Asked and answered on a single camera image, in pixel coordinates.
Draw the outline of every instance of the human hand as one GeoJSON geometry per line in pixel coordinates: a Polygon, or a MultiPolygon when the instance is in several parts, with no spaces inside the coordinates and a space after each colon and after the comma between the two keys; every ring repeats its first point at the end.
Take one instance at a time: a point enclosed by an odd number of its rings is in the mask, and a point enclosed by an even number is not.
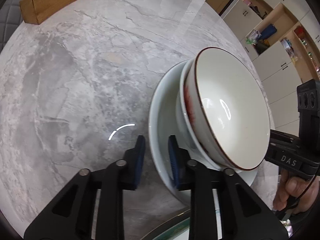
{"type": "MultiPolygon", "coordinates": [[[[299,197],[300,194],[307,188],[310,181],[305,181],[298,177],[289,179],[289,172],[282,169],[281,179],[278,185],[275,199],[273,200],[273,207],[276,210],[282,210],[287,205],[289,195],[299,197]]],[[[307,192],[299,200],[298,206],[292,211],[293,214],[307,211],[316,200],[319,192],[318,178],[312,183],[307,192]]]]}

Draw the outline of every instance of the gray marble surface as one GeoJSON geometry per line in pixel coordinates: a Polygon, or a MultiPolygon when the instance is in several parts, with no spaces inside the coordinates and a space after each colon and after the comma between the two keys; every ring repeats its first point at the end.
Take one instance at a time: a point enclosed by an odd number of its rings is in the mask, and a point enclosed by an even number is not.
{"type": "MultiPolygon", "coordinates": [[[[201,0],[78,0],[41,25],[22,23],[0,54],[0,209],[13,227],[23,235],[79,169],[105,168],[139,134],[148,141],[160,78],[208,46],[231,52],[259,80],[237,38],[201,0]],[[108,140],[128,123],[135,126],[108,140]]],[[[273,175],[264,165],[262,180],[273,175]]],[[[147,146],[141,184],[124,194],[126,239],[140,239],[181,208],[147,146]]]]}

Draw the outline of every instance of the quilted chair cushion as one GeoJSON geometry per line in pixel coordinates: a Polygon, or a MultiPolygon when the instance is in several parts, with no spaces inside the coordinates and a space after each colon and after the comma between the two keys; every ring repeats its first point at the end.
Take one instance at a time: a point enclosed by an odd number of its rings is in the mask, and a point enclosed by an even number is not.
{"type": "Polygon", "coordinates": [[[0,9],[0,52],[13,32],[23,21],[20,0],[6,0],[0,9]]]}

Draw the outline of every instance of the open shelf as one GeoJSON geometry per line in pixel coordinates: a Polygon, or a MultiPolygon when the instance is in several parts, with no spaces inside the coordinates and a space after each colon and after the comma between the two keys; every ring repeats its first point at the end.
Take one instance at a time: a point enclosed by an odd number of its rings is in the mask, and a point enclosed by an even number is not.
{"type": "Polygon", "coordinates": [[[255,30],[262,32],[268,25],[273,24],[277,32],[267,39],[270,46],[272,46],[292,29],[296,23],[298,23],[297,18],[282,3],[279,3],[255,30]]]}
{"type": "Polygon", "coordinates": [[[248,0],[248,1],[251,2],[253,6],[258,7],[258,10],[261,16],[263,16],[265,13],[269,14],[273,10],[273,8],[270,5],[268,5],[264,0],[248,0]]]}
{"type": "Polygon", "coordinates": [[[295,54],[298,56],[298,60],[293,62],[298,75],[301,78],[302,82],[306,82],[310,79],[315,79],[315,80],[320,80],[318,73],[312,63],[312,60],[310,59],[308,52],[311,52],[314,59],[316,60],[317,64],[319,65],[319,57],[317,57],[318,55],[315,53],[315,50],[312,48],[312,45],[309,45],[311,43],[310,40],[307,40],[308,42],[308,48],[306,48],[301,40],[299,39],[299,37],[295,34],[294,29],[296,28],[296,26],[294,26],[286,35],[285,38],[287,38],[292,45],[292,48],[295,52],[295,54]]]}

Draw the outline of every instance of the white plate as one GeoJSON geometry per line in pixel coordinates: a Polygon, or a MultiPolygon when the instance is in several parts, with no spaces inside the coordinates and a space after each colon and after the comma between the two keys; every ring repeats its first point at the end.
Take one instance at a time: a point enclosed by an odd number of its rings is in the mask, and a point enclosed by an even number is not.
{"type": "MultiPolygon", "coordinates": [[[[162,181],[176,198],[190,205],[191,192],[189,190],[178,191],[174,186],[168,152],[168,138],[170,135],[175,135],[179,147],[188,150],[191,158],[196,159],[195,156],[199,155],[184,142],[175,116],[180,75],[185,63],[186,61],[172,67],[160,80],[151,100],[148,123],[151,155],[162,181]]],[[[242,171],[239,175],[248,185],[251,185],[257,172],[257,169],[242,171]]]]}

